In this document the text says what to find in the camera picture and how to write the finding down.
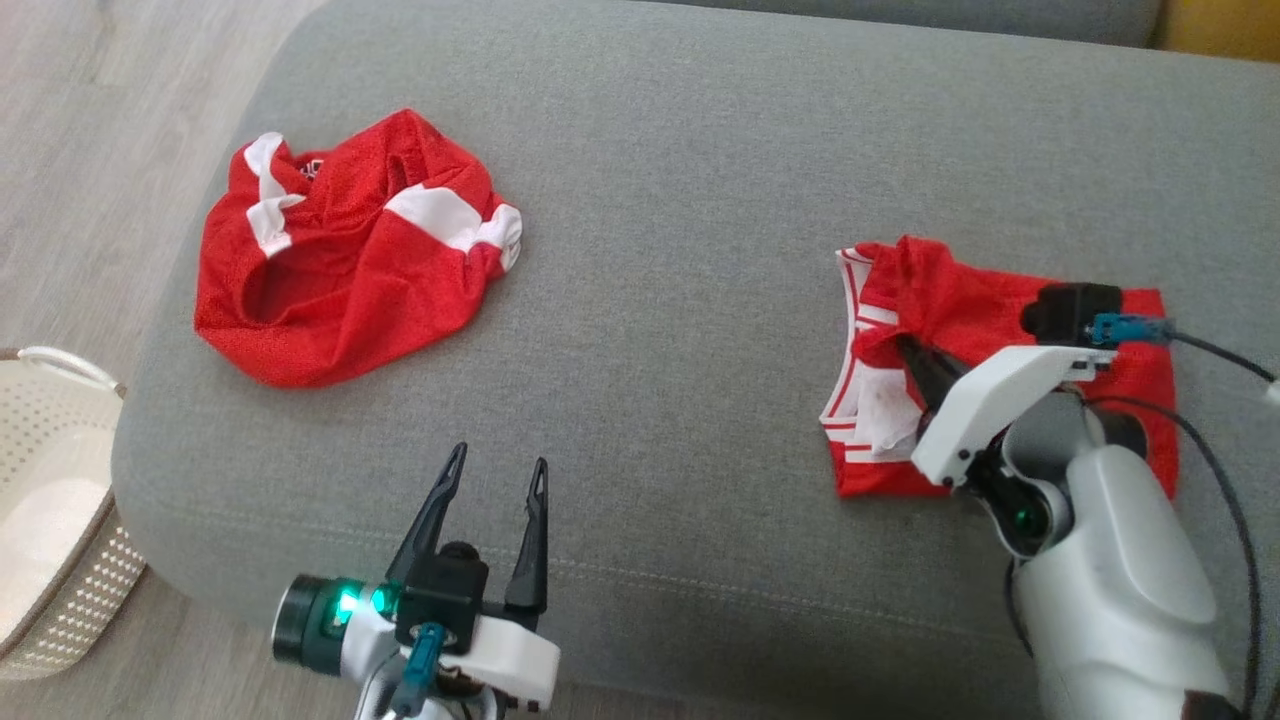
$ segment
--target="stitching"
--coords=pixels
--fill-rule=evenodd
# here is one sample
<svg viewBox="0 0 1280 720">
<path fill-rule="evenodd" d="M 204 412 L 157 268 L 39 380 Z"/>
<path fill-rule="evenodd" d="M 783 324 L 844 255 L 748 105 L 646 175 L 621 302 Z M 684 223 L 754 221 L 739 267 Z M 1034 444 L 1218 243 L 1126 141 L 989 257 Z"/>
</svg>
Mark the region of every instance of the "stitching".
<svg viewBox="0 0 1280 720">
<path fill-rule="evenodd" d="M 197 521 L 197 523 L 200 523 L 202 525 L 206 525 L 206 527 L 214 527 L 214 524 L 209 521 L 209 516 L 210 515 L 221 515 L 224 519 L 230 520 L 232 524 L 237 524 L 237 525 L 246 527 L 246 528 L 261 528 L 264 524 L 274 524 L 274 525 L 282 525 L 282 524 L 284 524 L 284 525 L 294 525 L 294 527 L 301 528 L 301 529 L 320 530 L 320 534 L 324 536 L 325 539 L 329 541 L 329 542 L 337 542 L 337 543 L 340 543 L 340 544 L 348 544 L 348 546 L 356 546 L 356 547 L 381 548 L 384 546 L 384 542 L 394 542 L 396 539 L 399 539 L 399 536 L 393 536 L 393 534 L 381 533 L 381 532 L 376 532 L 376 530 L 351 530 L 351 529 L 346 529 L 346 528 L 333 528 L 333 527 L 321 525 L 321 524 L 302 523 L 302 521 L 297 521 L 297 520 L 273 519 L 270 521 L 266 521 L 266 520 L 260 519 L 259 516 L 256 516 L 253 514 L 250 514 L 250 512 L 233 512 L 233 511 L 225 511 L 225 510 L 204 509 L 204 510 L 201 510 L 201 511 L 197 512 L 197 511 L 195 511 L 192 509 L 188 509 L 188 507 L 184 507 L 184 506 L 179 506 L 179 505 L 175 505 L 175 503 L 170 503 L 170 502 L 163 501 L 163 500 L 157 501 L 155 498 L 143 498 L 143 502 L 154 505 L 154 506 L 163 507 L 163 509 L 173 511 L 174 514 L 178 514 L 178 515 L 184 515 L 186 518 L 188 518 L 191 520 L 195 520 L 195 521 Z M 352 536 L 352 537 L 340 537 L 343 534 Z M 517 556 L 516 551 L 507 550 L 507 548 L 481 547 L 481 546 L 477 546 L 477 550 L 480 550 L 481 552 L 490 553 L 490 555 L 499 555 L 499 556 L 507 556 L 507 557 L 516 557 Z M 874 619 L 874 620 L 890 621 L 890 623 L 895 623 L 895 624 L 899 624 L 899 625 L 904 625 L 906 628 L 914 628 L 914 629 L 918 629 L 918 630 L 925 630 L 925 632 L 929 632 L 929 633 L 933 633 L 933 634 L 947 634 L 950 637 L 960 637 L 960 638 L 987 638 L 987 639 L 993 639 L 993 641 L 1000 641 L 1000 642 L 1005 641 L 1004 638 L 1000 638 L 998 635 L 988 635 L 988 634 L 982 634 L 982 633 L 973 633 L 973 632 L 969 632 L 969 630 L 961 630 L 961 629 L 956 629 L 956 628 L 947 628 L 947 626 L 943 626 L 943 625 L 937 625 L 937 624 L 933 624 L 933 623 L 927 623 L 927 621 L 923 621 L 923 620 L 916 620 L 916 619 L 913 619 L 913 618 L 895 615 L 895 614 L 884 612 L 884 611 L 879 611 L 879 610 L 869 610 L 869 609 L 865 609 L 865 607 L 856 607 L 856 606 L 851 606 L 851 605 L 842 605 L 842 603 L 838 603 L 838 602 L 832 602 L 829 600 L 822 600 L 822 598 L 815 600 L 815 598 L 808 598 L 808 597 L 800 597 L 800 596 L 791 596 L 791 594 L 769 593 L 769 592 L 758 591 L 758 589 L 753 589 L 753 588 L 744 588 L 744 587 L 740 587 L 740 585 L 731 585 L 731 584 L 724 584 L 724 583 L 714 583 L 714 582 L 709 582 L 709 580 L 699 580 L 699 579 L 692 579 L 692 578 L 677 578 L 677 577 L 673 577 L 673 575 L 663 575 L 663 574 L 659 574 L 659 573 L 646 573 L 646 571 L 643 571 L 643 570 L 631 570 L 631 569 L 614 568 L 614 566 L 608 566 L 608 565 L 595 565 L 595 564 L 591 564 L 591 562 L 581 562 L 581 561 L 576 561 L 576 560 L 567 560 L 567 559 L 563 559 L 563 557 L 552 557 L 549 560 L 550 560 L 552 565 L 557 565 L 557 566 L 561 566 L 561 568 L 577 569 L 577 570 L 582 570 L 582 571 L 588 571 L 588 573 L 596 573 L 596 574 L 600 575 L 599 577 L 600 580 L 608 580 L 608 582 L 613 582 L 613 583 L 618 583 L 618 584 L 630 584 L 631 587 L 637 587 L 637 588 L 644 588 L 644 589 L 654 589 L 654 591 L 660 591 L 660 592 L 672 592 L 672 593 L 676 593 L 676 594 L 689 594 L 692 591 L 692 592 L 699 592 L 703 596 L 716 597 L 718 600 L 727 601 L 727 602 L 736 602 L 736 603 L 742 603 L 742 605 L 755 605 L 758 607 L 771 609 L 771 610 L 778 610 L 778 611 L 786 611 L 786 612 L 797 612 L 797 611 L 801 611 L 801 610 L 809 611 L 809 612 L 823 611 L 822 612 L 823 616 L 832 618 L 832 619 L 842 619 L 844 621 L 851 621 L 851 618 L 847 618 L 847 616 L 856 615 L 856 616 Z M 509 565 L 511 562 L 506 561 L 504 564 Z M 576 577 L 579 579 L 593 579 L 591 577 L 588 577 L 588 575 L 575 575 L 575 574 L 572 574 L 572 573 L 570 573 L 567 570 L 558 570 L 557 569 L 557 570 L 554 570 L 554 573 L 557 575 L 562 575 L 562 577 L 570 577 L 570 578 Z M 669 585 L 680 585 L 680 587 L 690 588 L 690 591 L 678 591 L 678 589 L 672 588 L 669 585 L 640 584 L 640 583 L 635 583 L 635 582 L 627 582 L 627 580 L 623 580 L 623 579 L 617 578 L 617 577 L 605 578 L 604 575 L 621 575 L 621 577 L 625 577 L 625 578 L 636 578 L 636 579 L 640 579 L 640 580 L 650 580 L 650 582 L 655 580 L 655 582 L 660 582 L 660 583 L 668 583 Z M 756 598 L 762 598 L 762 601 L 768 601 L 768 602 L 753 601 L 753 600 L 748 600 L 748 597 L 756 597 Z M 777 603 L 787 603 L 787 605 L 777 605 Z"/>
</svg>

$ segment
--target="red and white garment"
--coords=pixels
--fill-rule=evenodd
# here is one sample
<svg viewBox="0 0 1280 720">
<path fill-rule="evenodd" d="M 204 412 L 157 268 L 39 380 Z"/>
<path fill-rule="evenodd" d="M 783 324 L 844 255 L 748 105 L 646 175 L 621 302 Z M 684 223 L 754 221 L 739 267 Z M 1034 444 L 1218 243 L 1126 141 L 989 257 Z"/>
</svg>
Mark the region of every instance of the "red and white garment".
<svg viewBox="0 0 1280 720">
<path fill-rule="evenodd" d="M 205 222 L 196 332 L 279 387 L 320 387 L 462 328 L 520 256 L 489 172 L 412 110 L 329 151 L 269 132 Z"/>
<path fill-rule="evenodd" d="M 902 237 L 896 246 L 863 243 L 837 254 L 849 307 L 849 342 L 840 382 L 822 413 L 836 489 L 854 495 L 947 495 L 910 462 L 922 411 L 911 397 L 895 337 L 913 334 L 975 366 L 1010 345 L 1034 345 L 1021 310 L 1044 278 L 961 265 L 932 240 Z M 1124 311 L 1164 316 L 1156 290 L 1125 290 Z M 1112 369 L 1082 386 L 1087 397 L 1120 395 L 1174 407 L 1169 350 L 1125 345 Z M 1147 430 L 1148 462 L 1172 497 L 1178 479 L 1176 428 L 1164 416 L 1126 406 Z"/>
</svg>

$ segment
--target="white plastic basket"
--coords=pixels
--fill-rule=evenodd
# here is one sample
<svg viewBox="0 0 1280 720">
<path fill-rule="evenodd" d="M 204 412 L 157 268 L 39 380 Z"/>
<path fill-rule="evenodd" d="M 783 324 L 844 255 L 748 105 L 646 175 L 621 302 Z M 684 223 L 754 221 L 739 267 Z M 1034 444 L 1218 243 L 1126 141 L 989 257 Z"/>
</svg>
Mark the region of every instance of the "white plastic basket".
<svg viewBox="0 0 1280 720">
<path fill-rule="evenodd" d="M 0 679 L 74 665 L 145 568 L 111 495 L 123 398 L 69 352 L 0 350 Z"/>
</svg>

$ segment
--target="blue cable connector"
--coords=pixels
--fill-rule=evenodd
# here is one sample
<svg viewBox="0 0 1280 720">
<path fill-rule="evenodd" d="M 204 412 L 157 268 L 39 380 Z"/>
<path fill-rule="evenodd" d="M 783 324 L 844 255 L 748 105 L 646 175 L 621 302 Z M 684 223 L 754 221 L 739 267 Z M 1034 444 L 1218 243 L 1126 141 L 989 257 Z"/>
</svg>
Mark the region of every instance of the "blue cable connector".
<svg viewBox="0 0 1280 720">
<path fill-rule="evenodd" d="M 1174 322 L 1169 318 L 1151 315 L 1121 315 L 1120 313 L 1098 313 L 1088 328 L 1093 345 L 1112 345 L 1117 342 L 1148 342 L 1169 345 L 1172 342 Z"/>
</svg>

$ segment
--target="perforated basket side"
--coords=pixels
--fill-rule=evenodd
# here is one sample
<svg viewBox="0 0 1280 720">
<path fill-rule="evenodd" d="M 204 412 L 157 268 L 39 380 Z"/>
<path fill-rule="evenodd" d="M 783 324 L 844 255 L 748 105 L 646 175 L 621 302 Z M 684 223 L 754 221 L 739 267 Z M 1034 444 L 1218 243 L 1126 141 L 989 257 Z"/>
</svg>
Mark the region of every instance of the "perforated basket side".
<svg viewBox="0 0 1280 720">
<path fill-rule="evenodd" d="M 97 642 L 143 568 L 113 503 L 46 610 L 0 657 L 0 680 L 44 678 L 74 665 Z"/>
</svg>

